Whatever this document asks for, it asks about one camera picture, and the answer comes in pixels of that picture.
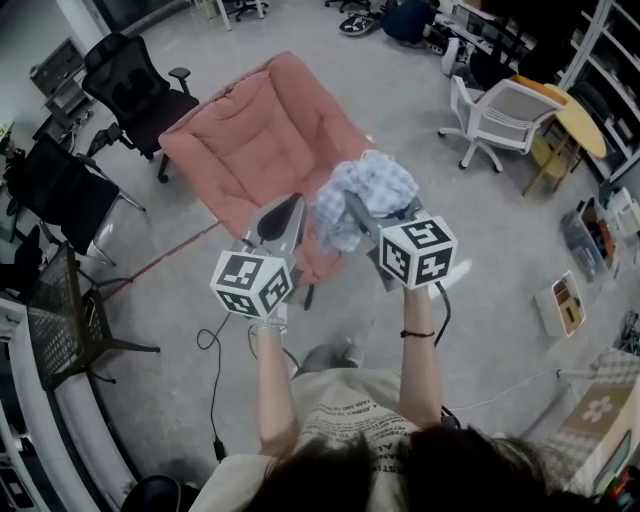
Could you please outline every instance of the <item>plastic bin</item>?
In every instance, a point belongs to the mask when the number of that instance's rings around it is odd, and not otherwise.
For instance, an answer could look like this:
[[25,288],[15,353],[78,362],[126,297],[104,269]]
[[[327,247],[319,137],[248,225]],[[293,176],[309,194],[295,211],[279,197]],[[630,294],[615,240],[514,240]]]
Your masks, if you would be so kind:
[[567,213],[561,222],[562,234],[569,250],[589,282],[606,278],[613,267],[612,262],[605,261],[600,254],[583,220],[585,211],[591,205],[595,207],[598,219],[606,219],[604,208],[594,197],[591,197],[588,201],[580,203],[576,210]]
[[[579,324],[571,331],[568,331],[565,322],[562,319],[562,311],[556,298],[555,289],[564,281],[571,297],[577,299],[578,311],[580,313]],[[545,287],[543,290],[535,294],[536,303],[540,308],[540,315],[542,316],[542,322],[547,331],[547,334],[552,337],[564,336],[571,337],[578,330],[578,328],[584,323],[587,313],[584,310],[584,301],[580,296],[578,290],[578,284],[576,283],[573,273],[569,270],[561,279],[554,281],[550,286]]]

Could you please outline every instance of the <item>beige t-shirt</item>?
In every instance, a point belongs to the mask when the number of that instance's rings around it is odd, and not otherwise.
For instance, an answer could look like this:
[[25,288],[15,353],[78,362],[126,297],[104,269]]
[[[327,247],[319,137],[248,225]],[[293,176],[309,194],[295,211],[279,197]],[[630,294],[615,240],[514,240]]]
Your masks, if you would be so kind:
[[[340,447],[360,432],[377,458],[370,510],[396,506],[398,442],[418,427],[394,412],[400,378],[386,370],[334,369],[301,375],[292,382],[302,425],[296,449],[318,436]],[[265,455],[232,455],[206,483],[190,512],[235,512],[246,506],[273,462]]]

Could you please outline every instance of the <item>wrist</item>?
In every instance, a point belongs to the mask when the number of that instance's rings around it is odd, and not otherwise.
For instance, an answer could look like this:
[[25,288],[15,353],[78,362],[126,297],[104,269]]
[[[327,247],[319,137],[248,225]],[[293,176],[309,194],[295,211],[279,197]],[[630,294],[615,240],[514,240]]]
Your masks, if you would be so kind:
[[421,288],[415,288],[409,290],[404,288],[404,300],[409,303],[431,304],[431,298],[429,297],[429,287],[422,286]]

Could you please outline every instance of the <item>white box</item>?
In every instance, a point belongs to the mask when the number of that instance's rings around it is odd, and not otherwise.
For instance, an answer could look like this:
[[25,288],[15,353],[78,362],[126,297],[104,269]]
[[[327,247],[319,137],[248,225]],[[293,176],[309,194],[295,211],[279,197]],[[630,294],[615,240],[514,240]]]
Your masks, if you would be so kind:
[[576,279],[575,277],[573,277],[573,273],[570,270],[568,272],[565,272],[565,274],[562,276],[562,279],[557,279],[550,286],[547,286],[543,290],[536,293],[534,297],[536,299],[536,303],[538,304],[538,308],[540,308],[540,315],[542,316],[542,322],[544,323],[547,334],[551,337],[563,336],[568,338],[573,336],[573,334],[578,330],[580,326],[578,326],[575,331],[569,333],[567,332],[564,322],[562,321],[560,306],[558,305],[558,301],[556,300],[556,294],[553,291],[555,286],[562,280],[565,281],[567,289],[569,290],[569,293],[571,293],[571,296],[578,300],[578,310],[580,311],[580,315],[582,317],[580,325],[582,325],[585,318],[587,317],[587,313],[584,310],[584,302],[582,301],[582,297],[580,296],[578,284],[576,283]]
[[227,311],[253,318],[267,318],[293,290],[284,259],[231,251],[222,251],[210,286]]
[[379,264],[413,290],[444,279],[458,241],[442,217],[431,217],[380,230]]

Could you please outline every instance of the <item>black cable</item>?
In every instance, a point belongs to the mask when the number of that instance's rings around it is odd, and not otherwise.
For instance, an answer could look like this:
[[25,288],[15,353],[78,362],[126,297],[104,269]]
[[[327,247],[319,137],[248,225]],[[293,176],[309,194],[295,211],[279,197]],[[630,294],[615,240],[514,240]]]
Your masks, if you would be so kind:
[[436,282],[436,286],[440,291],[440,295],[442,295],[442,300],[444,301],[444,307],[447,309],[447,317],[444,319],[442,328],[440,329],[440,332],[436,337],[436,341],[434,342],[434,346],[437,347],[438,343],[440,342],[440,338],[442,338],[442,335],[444,334],[444,330],[447,328],[447,325],[449,325],[449,320],[451,320],[451,302],[449,302],[449,296],[447,295],[447,292],[444,289],[444,286],[442,286],[442,284],[440,283],[440,281]]
[[[442,338],[442,335],[444,334],[444,331],[447,328],[447,325],[449,325],[449,321],[451,320],[451,302],[449,302],[449,296],[447,295],[447,292],[444,289],[444,286],[442,286],[442,284],[440,283],[440,281],[436,282],[436,286],[440,291],[440,295],[442,295],[442,300],[444,301],[444,307],[447,310],[447,316],[444,319],[444,323],[442,324],[442,327],[440,328],[440,332],[438,333],[438,336],[436,337],[436,341],[434,342],[434,346],[437,347],[438,343],[440,342],[440,338]],[[458,418],[456,418],[456,415],[453,414],[444,405],[442,406],[442,411],[440,414],[441,416],[449,416],[450,418],[452,418],[456,428],[462,428],[462,425],[460,424],[460,420],[458,420]]]
[[[251,355],[253,355],[254,358],[258,359],[258,356],[256,355],[255,351],[253,350],[253,346],[251,345],[251,329],[252,328],[253,328],[253,325],[250,325],[249,329],[247,329],[247,343],[249,344],[249,350],[251,351]],[[291,359],[293,364],[296,365],[296,368],[300,368],[300,363],[298,362],[298,360],[295,358],[295,356],[291,352],[289,352],[284,347],[282,347],[282,351],[285,353],[285,355],[289,359]]]
[[[213,382],[213,396],[211,397],[211,409],[209,410],[209,418],[211,419],[211,426],[213,427],[213,435],[214,435],[213,449],[216,453],[216,459],[218,459],[218,462],[222,462],[222,459],[224,459],[227,456],[227,451],[224,447],[224,444],[218,437],[216,424],[215,424],[215,421],[213,420],[213,408],[216,403],[216,392],[218,391],[218,381],[220,380],[220,373],[222,371],[222,343],[220,343],[220,338],[218,337],[218,335],[226,325],[230,316],[231,316],[231,313],[227,313],[227,316],[224,318],[224,320],[220,324],[220,327],[218,327],[218,330],[215,332],[215,334],[212,333],[209,329],[200,329],[198,331],[198,334],[196,335],[196,344],[198,345],[198,348],[200,350],[209,350],[214,343],[217,342],[218,344],[218,371],[216,372],[216,378]],[[200,344],[200,336],[204,332],[212,336],[211,343],[209,343],[208,345]]]

